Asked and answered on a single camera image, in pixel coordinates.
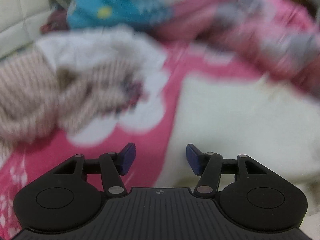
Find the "white fleece deer sweater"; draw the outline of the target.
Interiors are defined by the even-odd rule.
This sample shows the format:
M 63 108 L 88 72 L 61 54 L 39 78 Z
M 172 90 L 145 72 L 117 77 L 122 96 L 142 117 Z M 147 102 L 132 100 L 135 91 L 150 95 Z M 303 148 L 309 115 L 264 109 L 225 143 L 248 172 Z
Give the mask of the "white fleece deer sweater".
M 195 184 L 188 144 L 229 159 L 251 156 L 298 185 L 309 215 L 319 212 L 319 101 L 287 83 L 187 76 L 157 186 Z

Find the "pink floral bed sheet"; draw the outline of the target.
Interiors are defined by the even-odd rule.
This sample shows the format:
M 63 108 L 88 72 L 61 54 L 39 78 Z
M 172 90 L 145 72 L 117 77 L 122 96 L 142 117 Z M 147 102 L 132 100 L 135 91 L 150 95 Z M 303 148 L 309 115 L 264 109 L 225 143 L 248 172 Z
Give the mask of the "pink floral bed sheet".
M 133 142 L 136 159 L 124 177 L 125 186 L 160 187 L 156 181 L 163 170 L 187 76 L 241 81 L 267 78 L 236 55 L 214 51 L 203 44 L 174 43 L 167 51 L 163 68 L 146 79 L 147 96 L 134 110 L 96 118 L 76 135 L 56 131 L 32 144 L 21 144 L 9 159 L 1 162 L 1 237 L 10 239 L 20 230 L 12 208 L 15 194 L 77 153 L 94 159 Z

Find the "beige checked knit garment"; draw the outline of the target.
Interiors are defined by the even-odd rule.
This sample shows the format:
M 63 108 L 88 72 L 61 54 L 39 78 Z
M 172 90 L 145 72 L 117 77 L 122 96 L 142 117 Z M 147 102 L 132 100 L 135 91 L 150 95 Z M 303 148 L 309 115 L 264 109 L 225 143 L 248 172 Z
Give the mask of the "beige checked knit garment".
M 135 106 L 143 95 L 141 66 L 125 59 L 83 70 L 52 69 L 35 50 L 1 62 L 1 161 L 20 142 L 54 129 L 75 133 L 95 117 Z

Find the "white cloth garment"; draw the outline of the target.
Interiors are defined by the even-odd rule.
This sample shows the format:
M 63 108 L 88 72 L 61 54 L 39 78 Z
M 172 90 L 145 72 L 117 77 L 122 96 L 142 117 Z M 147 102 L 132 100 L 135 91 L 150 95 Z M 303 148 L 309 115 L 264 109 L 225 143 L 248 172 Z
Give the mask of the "white cloth garment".
M 127 60 L 140 67 L 146 77 L 161 70 L 167 59 L 167 53 L 157 41 L 125 25 L 52 32 L 37 40 L 34 48 L 53 70 L 67 68 L 74 72 Z

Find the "dark red clothing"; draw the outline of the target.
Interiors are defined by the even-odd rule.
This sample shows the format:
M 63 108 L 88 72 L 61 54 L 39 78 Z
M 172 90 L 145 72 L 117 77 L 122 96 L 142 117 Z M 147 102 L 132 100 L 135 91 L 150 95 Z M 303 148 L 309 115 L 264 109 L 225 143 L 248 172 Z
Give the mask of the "dark red clothing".
M 40 28 L 41 34 L 52 31 L 68 30 L 67 10 L 56 10 L 48 17 L 47 22 Z

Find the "pink and blue quilt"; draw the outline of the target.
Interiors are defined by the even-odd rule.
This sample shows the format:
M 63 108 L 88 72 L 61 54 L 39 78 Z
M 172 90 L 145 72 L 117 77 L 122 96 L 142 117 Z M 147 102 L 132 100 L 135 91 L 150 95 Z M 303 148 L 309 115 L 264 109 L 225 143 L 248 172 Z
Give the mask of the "pink and blue quilt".
M 72 0 L 67 23 L 122 23 L 167 41 L 201 38 L 319 96 L 319 31 L 291 0 Z

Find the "pink and cream headboard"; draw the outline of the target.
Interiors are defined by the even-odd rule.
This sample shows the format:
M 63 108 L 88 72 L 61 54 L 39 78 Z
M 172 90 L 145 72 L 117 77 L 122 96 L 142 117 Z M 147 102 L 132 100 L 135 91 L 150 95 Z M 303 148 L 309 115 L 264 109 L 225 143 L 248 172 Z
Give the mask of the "pink and cream headboard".
M 1 57 L 38 39 L 50 14 L 50 0 L 1 0 Z

